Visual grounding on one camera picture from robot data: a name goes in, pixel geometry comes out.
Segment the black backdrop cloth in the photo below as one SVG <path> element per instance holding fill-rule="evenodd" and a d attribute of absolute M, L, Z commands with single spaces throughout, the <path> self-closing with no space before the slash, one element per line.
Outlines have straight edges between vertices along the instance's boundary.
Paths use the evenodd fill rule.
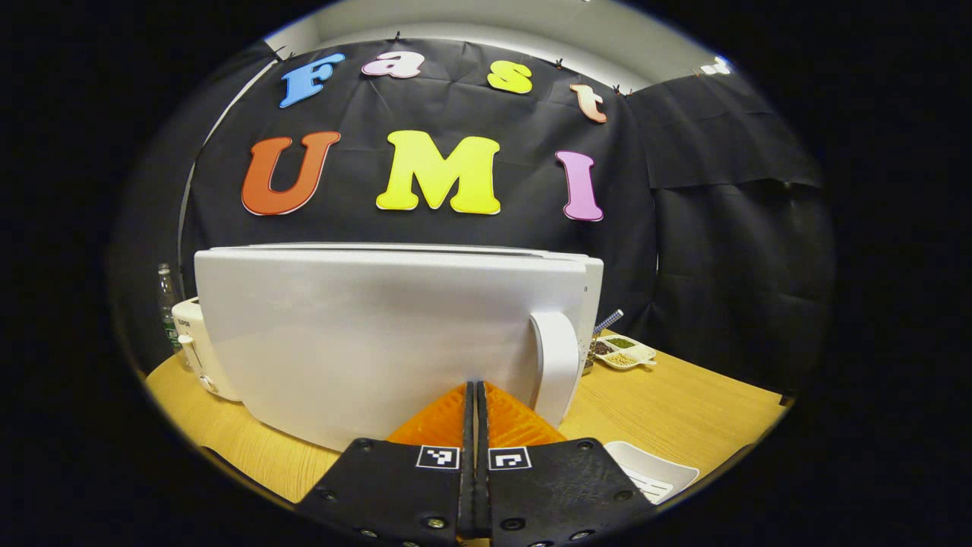
<path fill-rule="evenodd" d="M 447 156 L 499 150 L 500 210 L 384 211 L 389 134 Z M 281 62 L 268 45 L 209 76 L 137 163 L 107 252 L 131 361 L 172 353 L 157 301 L 169 264 L 215 246 L 407 242 L 524 247 L 604 262 L 599 315 L 617 331 L 771 391 L 819 363 L 835 277 L 823 177 L 787 123 L 736 74 L 618 96 L 525 53 L 458 40 L 375 40 Z"/>

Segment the clear plastic water bottle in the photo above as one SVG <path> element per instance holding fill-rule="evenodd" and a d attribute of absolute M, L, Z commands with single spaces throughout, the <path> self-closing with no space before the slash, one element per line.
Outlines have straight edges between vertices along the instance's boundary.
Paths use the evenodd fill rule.
<path fill-rule="evenodd" d="M 179 343 L 179 333 L 175 326 L 172 308 L 178 304 L 179 300 L 173 285 L 171 269 L 167 263 L 161 263 L 157 266 L 157 302 L 159 303 L 161 322 L 166 332 L 166 338 L 172 346 L 174 354 L 178 355 L 183 346 Z"/>

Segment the white rectangular dish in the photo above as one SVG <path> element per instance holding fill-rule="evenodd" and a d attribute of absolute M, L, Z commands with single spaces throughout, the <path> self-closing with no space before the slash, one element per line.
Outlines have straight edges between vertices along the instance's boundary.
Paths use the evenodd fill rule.
<path fill-rule="evenodd" d="M 627 442 L 610 442 L 604 449 L 653 505 L 670 501 L 700 476 L 695 467 L 671 463 Z"/>

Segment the white microwave oven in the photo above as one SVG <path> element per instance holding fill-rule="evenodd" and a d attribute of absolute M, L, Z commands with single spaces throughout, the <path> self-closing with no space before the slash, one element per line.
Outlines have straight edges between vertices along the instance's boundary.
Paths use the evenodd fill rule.
<path fill-rule="evenodd" d="M 513 247 L 286 243 L 202 250 L 194 273 L 237 400 L 264 425 L 339 450 L 388 437 L 468 381 L 561 425 L 604 263 Z"/>

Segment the white toaster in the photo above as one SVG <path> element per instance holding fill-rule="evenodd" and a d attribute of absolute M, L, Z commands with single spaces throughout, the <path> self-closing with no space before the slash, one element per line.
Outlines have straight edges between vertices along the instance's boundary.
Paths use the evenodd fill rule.
<path fill-rule="evenodd" d="M 172 308 L 175 329 L 185 360 L 192 374 L 209 394 L 240 403 L 241 398 L 230 384 L 228 374 L 216 357 L 214 343 L 210 340 L 204 321 L 204 311 L 199 298 L 178 302 Z"/>

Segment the white divided seasoning dish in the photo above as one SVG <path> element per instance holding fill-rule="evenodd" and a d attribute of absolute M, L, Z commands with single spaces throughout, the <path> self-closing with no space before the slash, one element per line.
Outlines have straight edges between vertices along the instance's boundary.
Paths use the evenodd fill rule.
<path fill-rule="evenodd" d="M 657 351 L 638 340 L 619 334 L 601 336 L 595 342 L 595 359 L 608 368 L 628 371 L 657 364 Z"/>

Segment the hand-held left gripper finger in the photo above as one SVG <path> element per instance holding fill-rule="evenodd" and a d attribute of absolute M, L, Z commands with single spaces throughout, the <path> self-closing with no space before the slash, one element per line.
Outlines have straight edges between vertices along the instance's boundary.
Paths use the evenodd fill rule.
<path fill-rule="evenodd" d="M 491 547 L 610 547 L 657 517 L 597 439 L 490 447 L 483 381 L 475 418 L 475 532 Z"/>
<path fill-rule="evenodd" d="M 341 547 L 459 547 L 475 525 L 475 396 L 466 382 L 457 446 L 356 438 L 296 513 Z"/>

